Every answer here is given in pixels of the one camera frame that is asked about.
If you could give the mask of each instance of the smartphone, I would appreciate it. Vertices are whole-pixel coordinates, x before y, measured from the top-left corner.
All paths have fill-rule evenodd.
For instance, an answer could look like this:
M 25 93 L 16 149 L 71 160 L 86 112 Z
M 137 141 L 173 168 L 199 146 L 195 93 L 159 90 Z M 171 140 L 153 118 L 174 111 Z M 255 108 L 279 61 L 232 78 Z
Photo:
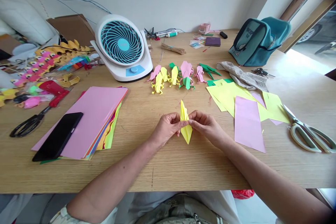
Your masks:
M 83 113 L 81 112 L 65 114 L 37 151 L 33 157 L 33 162 L 58 158 L 82 116 Z

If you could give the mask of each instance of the teal backpack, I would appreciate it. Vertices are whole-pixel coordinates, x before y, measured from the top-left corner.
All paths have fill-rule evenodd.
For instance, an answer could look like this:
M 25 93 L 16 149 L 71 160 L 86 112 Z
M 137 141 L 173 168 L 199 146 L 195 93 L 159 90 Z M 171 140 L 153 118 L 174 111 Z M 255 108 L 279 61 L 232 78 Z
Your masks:
M 266 17 L 262 20 L 248 19 L 236 36 L 229 53 L 239 65 L 260 67 L 278 47 L 291 30 L 289 22 Z

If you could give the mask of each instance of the car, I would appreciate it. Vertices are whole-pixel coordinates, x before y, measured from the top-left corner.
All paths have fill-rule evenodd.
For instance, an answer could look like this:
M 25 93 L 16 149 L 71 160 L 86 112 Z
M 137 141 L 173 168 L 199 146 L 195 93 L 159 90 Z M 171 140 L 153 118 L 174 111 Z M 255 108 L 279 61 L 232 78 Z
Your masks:
M 336 6 L 328 11 L 317 24 L 309 29 L 297 42 L 319 41 L 329 43 L 336 40 Z

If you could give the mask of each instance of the left hand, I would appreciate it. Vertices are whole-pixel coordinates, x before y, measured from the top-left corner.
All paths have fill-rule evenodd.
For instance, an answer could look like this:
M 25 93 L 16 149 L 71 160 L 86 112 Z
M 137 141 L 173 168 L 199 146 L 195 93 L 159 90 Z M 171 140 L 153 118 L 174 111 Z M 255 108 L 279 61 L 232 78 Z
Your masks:
M 150 139 L 158 141 L 162 147 L 174 134 L 179 137 L 181 128 L 188 124 L 188 121 L 180 121 L 178 113 L 163 115 L 151 134 Z

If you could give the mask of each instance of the bag strap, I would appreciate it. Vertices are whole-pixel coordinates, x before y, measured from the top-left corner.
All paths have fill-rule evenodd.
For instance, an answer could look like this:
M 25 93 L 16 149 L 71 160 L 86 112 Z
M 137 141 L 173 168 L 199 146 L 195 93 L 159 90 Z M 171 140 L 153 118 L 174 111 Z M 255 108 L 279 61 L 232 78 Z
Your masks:
M 238 32 L 238 35 L 237 35 L 236 38 L 234 39 L 233 47 L 234 47 L 234 49 L 235 49 L 236 51 L 244 51 L 244 50 L 246 49 L 248 43 L 253 39 L 253 37 L 256 36 L 256 34 L 258 34 L 258 32 L 260 32 L 264 27 L 266 28 L 266 25 L 261 23 L 261 24 L 257 27 L 257 29 L 253 32 L 251 38 L 250 38 L 249 41 L 244 45 L 244 47 L 241 48 L 241 49 L 238 49 L 238 48 L 237 48 L 237 43 L 238 43 L 240 37 L 242 36 L 242 33 L 245 31 L 246 26 L 247 26 L 247 24 L 249 23 L 250 20 L 252 20 L 252 19 L 248 19 L 248 20 L 245 22 L 245 24 L 243 25 L 243 27 L 242 27 L 242 28 L 240 29 L 240 31 Z

